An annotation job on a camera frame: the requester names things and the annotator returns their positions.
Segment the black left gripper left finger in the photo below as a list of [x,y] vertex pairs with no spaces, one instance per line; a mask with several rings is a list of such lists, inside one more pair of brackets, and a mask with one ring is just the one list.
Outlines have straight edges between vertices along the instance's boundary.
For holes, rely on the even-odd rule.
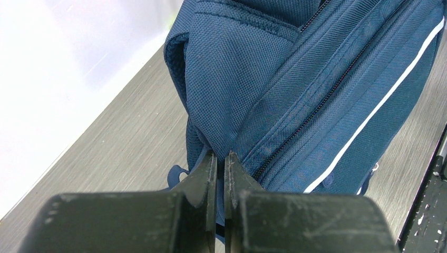
[[217,158],[208,151],[171,190],[61,193],[35,217],[20,252],[214,252]]

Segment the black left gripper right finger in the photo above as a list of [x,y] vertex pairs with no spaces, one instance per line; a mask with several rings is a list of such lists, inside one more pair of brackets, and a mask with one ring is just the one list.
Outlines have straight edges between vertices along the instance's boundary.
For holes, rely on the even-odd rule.
[[266,191],[234,152],[224,189],[226,252],[397,252],[367,197]]

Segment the navy blue backpack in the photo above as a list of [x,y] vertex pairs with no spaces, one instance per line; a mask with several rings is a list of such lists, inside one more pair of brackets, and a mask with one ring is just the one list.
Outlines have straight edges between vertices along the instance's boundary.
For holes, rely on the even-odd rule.
[[446,1],[184,1],[164,60],[188,171],[234,152],[268,191],[364,194],[445,21]]

